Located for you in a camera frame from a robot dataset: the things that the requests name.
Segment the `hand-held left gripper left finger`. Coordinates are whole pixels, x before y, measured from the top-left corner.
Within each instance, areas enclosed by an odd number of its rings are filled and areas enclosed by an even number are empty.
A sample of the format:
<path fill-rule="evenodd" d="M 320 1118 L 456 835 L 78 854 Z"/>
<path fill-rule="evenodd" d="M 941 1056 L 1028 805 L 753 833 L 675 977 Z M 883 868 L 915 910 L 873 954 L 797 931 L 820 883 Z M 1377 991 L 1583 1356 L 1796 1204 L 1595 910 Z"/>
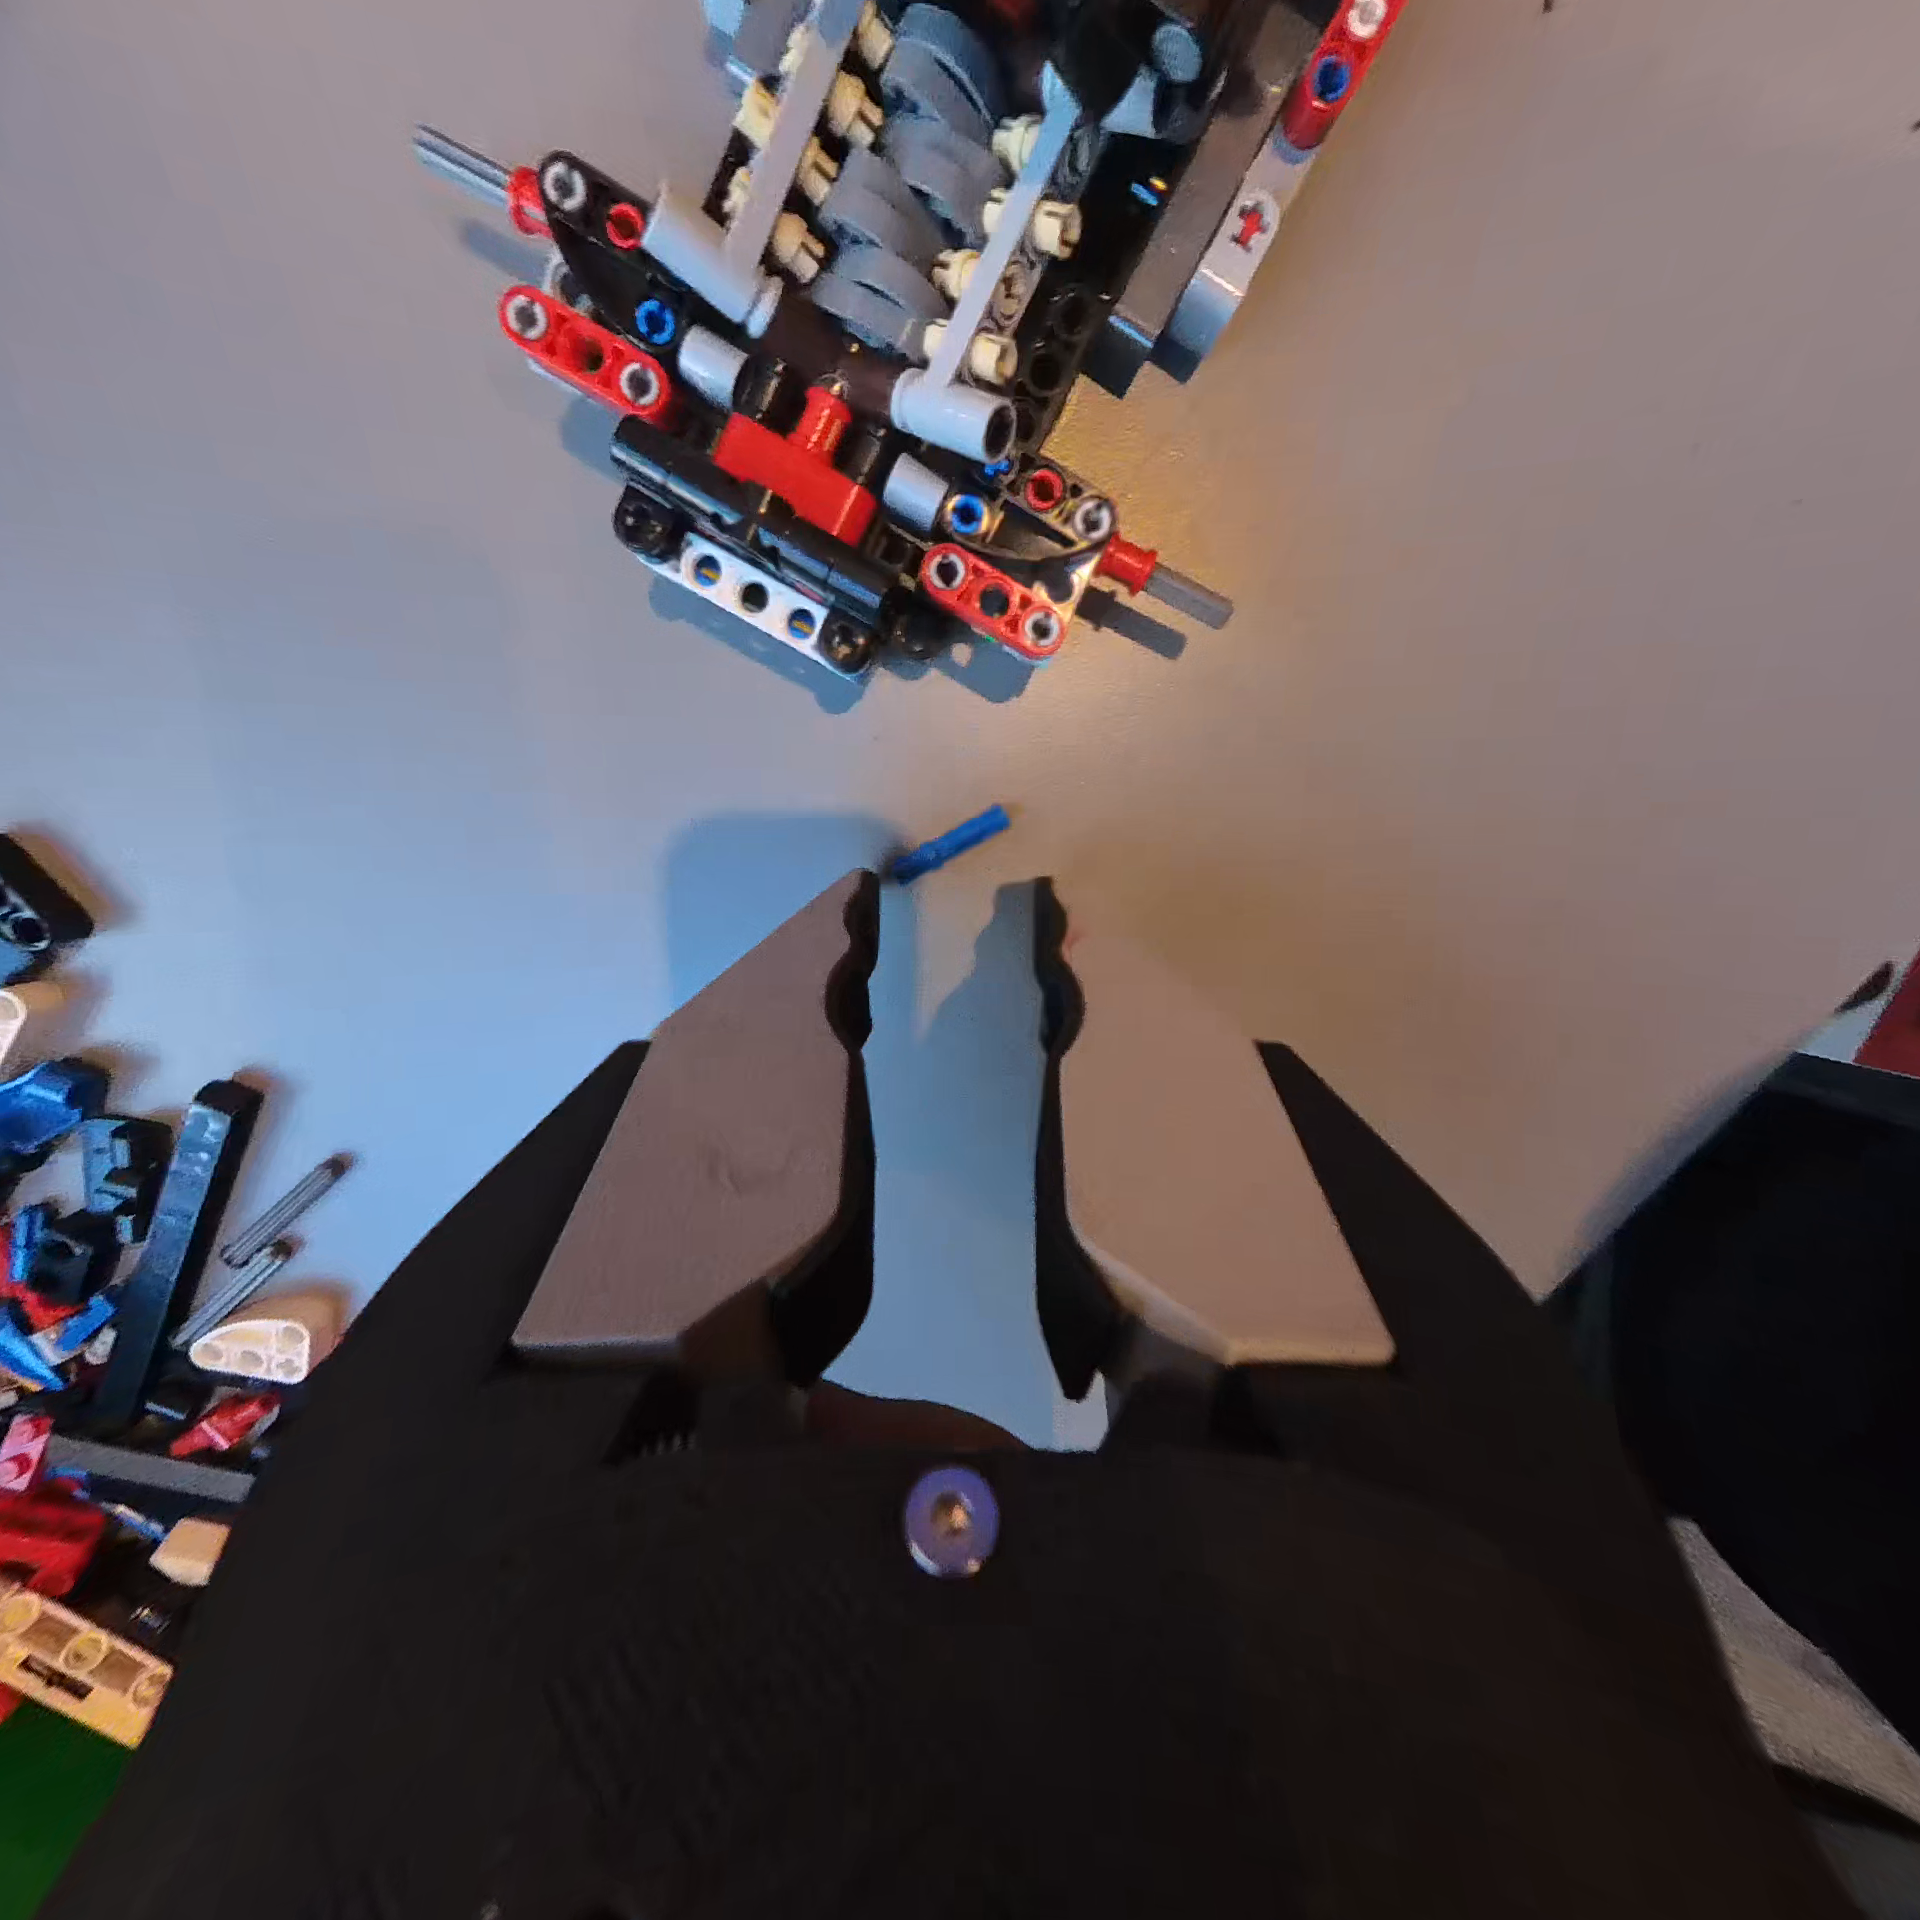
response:
<path fill-rule="evenodd" d="M 520 1360 L 831 1373 L 875 1289 L 875 960 L 880 879 L 852 868 L 659 1023 L 515 1323 Z"/>

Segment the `grey desk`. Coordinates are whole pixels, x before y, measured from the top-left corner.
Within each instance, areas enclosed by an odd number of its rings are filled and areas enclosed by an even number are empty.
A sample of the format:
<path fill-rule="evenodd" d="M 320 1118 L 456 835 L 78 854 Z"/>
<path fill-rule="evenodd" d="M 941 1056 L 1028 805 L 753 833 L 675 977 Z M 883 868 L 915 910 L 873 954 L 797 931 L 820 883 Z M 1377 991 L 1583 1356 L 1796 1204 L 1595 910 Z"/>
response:
<path fill-rule="evenodd" d="M 506 232 L 412 126 L 714 163 L 695 3 L 2 3 L 2 826 L 70 1049 L 250 1067 L 238 1214 L 375 1286 L 852 867 L 847 1360 L 1024 1437 L 1022 879 L 1295 1046 L 1532 1286 L 1917 946 L 1917 3 L 1410 3 L 1187 384 L 1060 453 L 1239 605 L 837 683 L 610 536 Z"/>

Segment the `toy brick car model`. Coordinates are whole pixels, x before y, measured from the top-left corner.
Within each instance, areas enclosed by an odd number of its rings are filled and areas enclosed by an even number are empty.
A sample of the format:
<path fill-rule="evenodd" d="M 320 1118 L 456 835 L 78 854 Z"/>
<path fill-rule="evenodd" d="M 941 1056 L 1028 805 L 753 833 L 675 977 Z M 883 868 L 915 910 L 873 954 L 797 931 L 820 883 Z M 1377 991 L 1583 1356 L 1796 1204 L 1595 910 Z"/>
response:
<path fill-rule="evenodd" d="M 417 160 L 548 248 L 502 339 L 610 415 L 617 543 L 847 683 L 1086 593 L 1234 605 L 1047 441 L 1090 380 L 1188 380 L 1405 3 L 707 3 L 733 130 L 702 190 L 575 149 Z"/>

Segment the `pile of loose toy bricks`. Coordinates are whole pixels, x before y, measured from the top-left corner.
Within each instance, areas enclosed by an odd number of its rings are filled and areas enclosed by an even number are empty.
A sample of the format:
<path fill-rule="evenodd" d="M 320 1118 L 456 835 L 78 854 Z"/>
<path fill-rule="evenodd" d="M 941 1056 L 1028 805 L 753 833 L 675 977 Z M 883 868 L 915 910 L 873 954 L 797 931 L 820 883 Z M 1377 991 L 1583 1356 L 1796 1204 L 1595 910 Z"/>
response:
<path fill-rule="evenodd" d="M 242 1507 L 340 1348 L 334 1283 L 284 1283 L 334 1152 L 229 1220 L 264 1088 L 131 1115 L 64 1039 L 94 938 L 70 873 L 2 833 L 2 1713 L 142 1746 Z"/>

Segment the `green storage bin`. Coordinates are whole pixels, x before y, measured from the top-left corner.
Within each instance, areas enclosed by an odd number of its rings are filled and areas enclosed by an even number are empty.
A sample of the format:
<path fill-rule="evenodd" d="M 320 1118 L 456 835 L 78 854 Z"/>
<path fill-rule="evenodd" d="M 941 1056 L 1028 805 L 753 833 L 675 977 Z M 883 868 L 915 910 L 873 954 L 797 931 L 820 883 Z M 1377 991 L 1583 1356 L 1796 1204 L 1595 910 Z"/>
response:
<path fill-rule="evenodd" d="M 40 1705 L 20 1705 L 2 1722 L 2 1918 L 36 1913 L 131 1756 Z"/>

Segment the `blue toy pin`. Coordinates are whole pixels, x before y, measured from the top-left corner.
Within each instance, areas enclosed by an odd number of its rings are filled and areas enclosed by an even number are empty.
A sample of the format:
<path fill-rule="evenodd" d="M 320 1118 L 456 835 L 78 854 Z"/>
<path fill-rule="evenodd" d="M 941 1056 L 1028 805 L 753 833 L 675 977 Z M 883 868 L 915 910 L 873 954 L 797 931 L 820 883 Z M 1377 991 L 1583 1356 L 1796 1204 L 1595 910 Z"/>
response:
<path fill-rule="evenodd" d="M 954 858 L 969 856 L 974 850 L 993 842 L 1011 830 L 1011 813 L 1003 805 L 984 808 L 969 819 L 926 835 L 925 842 L 907 847 L 889 858 L 885 879 L 895 884 L 915 884 L 925 876 L 941 873 Z"/>

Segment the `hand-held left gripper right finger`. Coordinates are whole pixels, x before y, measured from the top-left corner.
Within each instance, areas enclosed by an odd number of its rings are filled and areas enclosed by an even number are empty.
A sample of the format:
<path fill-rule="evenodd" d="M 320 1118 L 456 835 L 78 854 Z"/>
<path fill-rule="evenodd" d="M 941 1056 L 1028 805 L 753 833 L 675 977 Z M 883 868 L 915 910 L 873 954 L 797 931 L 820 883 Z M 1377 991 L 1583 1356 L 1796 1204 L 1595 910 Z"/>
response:
<path fill-rule="evenodd" d="M 1395 1331 L 1258 1039 L 1157 946 L 1032 883 L 1034 1283 L 1099 1447 L 1264 1447 L 1264 1397 L 1370 1390 Z"/>

